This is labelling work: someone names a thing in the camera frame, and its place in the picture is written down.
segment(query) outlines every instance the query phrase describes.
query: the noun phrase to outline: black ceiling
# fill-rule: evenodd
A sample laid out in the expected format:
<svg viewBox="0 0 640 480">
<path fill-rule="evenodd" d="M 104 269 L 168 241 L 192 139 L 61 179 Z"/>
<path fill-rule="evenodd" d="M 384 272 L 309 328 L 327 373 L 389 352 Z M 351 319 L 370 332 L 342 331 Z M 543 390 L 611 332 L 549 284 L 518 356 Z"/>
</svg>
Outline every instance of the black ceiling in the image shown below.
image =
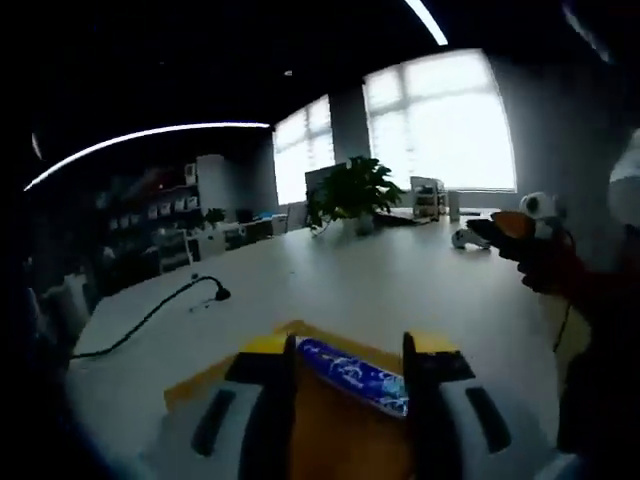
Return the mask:
<svg viewBox="0 0 640 480">
<path fill-rule="evenodd" d="M 591 55 L 559 2 L 423 1 L 453 48 L 524 61 Z M 85 3 L 34 18 L 40 170 L 147 128 L 273 124 L 367 73 L 438 50 L 403 0 Z"/>
</svg>

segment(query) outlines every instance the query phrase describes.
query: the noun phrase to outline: desk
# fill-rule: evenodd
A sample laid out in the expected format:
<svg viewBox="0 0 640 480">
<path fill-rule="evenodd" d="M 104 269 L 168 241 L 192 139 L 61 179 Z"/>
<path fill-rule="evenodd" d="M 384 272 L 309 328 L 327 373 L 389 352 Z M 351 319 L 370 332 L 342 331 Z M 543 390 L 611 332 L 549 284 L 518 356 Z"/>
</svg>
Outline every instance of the desk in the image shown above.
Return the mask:
<svg viewBox="0 0 640 480">
<path fill-rule="evenodd" d="M 537 295 L 495 250 L 458 251 L 445 218 L 350 238 L 332 224 L 312 238 L 290 232 L 130 287 L 97 306 L 76 353 L 111 345 L 191 274 L 219 277 L 232 297 L 208 309 L 201 282 L 166 305 L 114 353 L 73 361 L 70 401 L 98 448 L 119 465 L 153 441 L 163 391 L 292 319 L 401 352 L 408 329 L 437 331 L 462 347 L 476 374 L 501 382 L 557 425 L 554 359 Z"/>
</svg>

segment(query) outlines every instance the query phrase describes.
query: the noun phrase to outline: ceiling light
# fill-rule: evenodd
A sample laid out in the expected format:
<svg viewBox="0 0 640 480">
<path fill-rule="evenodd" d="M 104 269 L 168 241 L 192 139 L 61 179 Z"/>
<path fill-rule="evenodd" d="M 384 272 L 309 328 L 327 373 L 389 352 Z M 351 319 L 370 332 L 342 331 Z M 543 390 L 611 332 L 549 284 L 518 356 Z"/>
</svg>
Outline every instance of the ceiling light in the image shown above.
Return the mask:
<svg viewBox="0 0 640 480">
<path fill-rule="evenodd" d="M 104 142 L 97 143 L 92 147 L 85 148 L 84 150 L 79 151 L 78 153 L 74 153 L 70 157 L 65 158 L 61 162 L 56 163 L 51 168 L 48 168 L 43 173 L 34 178 L 29 185 L 24 188 L 26 192 L 34 185 L 37 185 L 45 178 L 47 178 L 52 173 L 60 170 L 62 167 L 69 165 L 71 162 L 84 157 L 90 153 L 93 153 L 97 150 L 101 150 L 105 147 L 114 145 L 116 143 L 125 142 L 127 140 L 132 140 L 138 137 L 145 137 L 147 135 L 154 135 L 156 133 L 166 133 L 166 132 L 176 132 L 179 130 L 193 130 L 198 128 L 226 128 L 226 127 L 235 127 L 235 128 L 269 128 L 269 124 L 267 123 L 251 123 L 251 122 L 215 122 L 215 123 L 194 123 L 189 125 L 173 125 L 171 127 L 161 127 L 154 128 L 151 130 L 144 130 L 142 132 L 129 133 L 128 135 L 122 135 L 121 137 L 112 138 L 111 140 L 106 140 Z"/>
<path fill-rule="evenodd" d="M 425 7 L 424 4 L 421 2 L 421 0 L 404 0 L 404 1 L 407 5 L 411 7 L 411 9 L 415 12 L 415 14 L 418 15 L 418 18 L 422 20 L 422 23 L 424 23 L 424 25 L 427 27 L 429 32 L 431 32 L 431 35 L 433 35 L 433 38 L 435 38 L 438 45 L 442 47 L 444 45 L 449 44 L 449 42 L 447 41 L 447 38 L 444 36 L 444 33 L 442 33 L 442 30 L 440 30 L 440 27 L 438 26 L 434 18 L 429 13 L 429 10 L 427 10 L 427 7 Z"/>
</svg>

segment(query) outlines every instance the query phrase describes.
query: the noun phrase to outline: blue package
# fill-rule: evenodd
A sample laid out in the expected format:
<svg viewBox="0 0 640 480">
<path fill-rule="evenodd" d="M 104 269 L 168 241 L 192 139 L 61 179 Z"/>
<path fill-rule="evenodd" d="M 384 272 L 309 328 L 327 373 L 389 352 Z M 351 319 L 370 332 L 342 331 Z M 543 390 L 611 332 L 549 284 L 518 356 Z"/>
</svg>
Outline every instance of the blue package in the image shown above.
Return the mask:
<svg viewBox="0 0 640 480">
<path fill-rule="evenodd" d="M 313 338 L 298 337 L 297 350 L 321 378 L 382 412 L 404 418 L 409 397 L 404 378 Z"/>
</svg>

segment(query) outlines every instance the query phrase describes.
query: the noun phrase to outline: window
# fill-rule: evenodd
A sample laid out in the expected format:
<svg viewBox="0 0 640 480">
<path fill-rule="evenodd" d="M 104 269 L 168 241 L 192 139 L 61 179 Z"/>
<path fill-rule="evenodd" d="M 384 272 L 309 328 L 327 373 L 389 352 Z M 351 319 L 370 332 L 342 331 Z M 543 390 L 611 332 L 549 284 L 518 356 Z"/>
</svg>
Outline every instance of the window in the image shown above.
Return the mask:
<svg viewBox="0 0 640 480">
<path fill-rule="evenodd" d="M 273 144 L 278 204 L 306 200 L 305 172 L 335 163 L 329 97 L 325 95 L 280 122 Z"/>
<path fill-rule="evenodd" d="M 409 177 L 460 190 L 515 190 L 509 127 L 480 51 L 433 55 L 365 79 L 373 154 L 400 188 Z"/>
</svg>

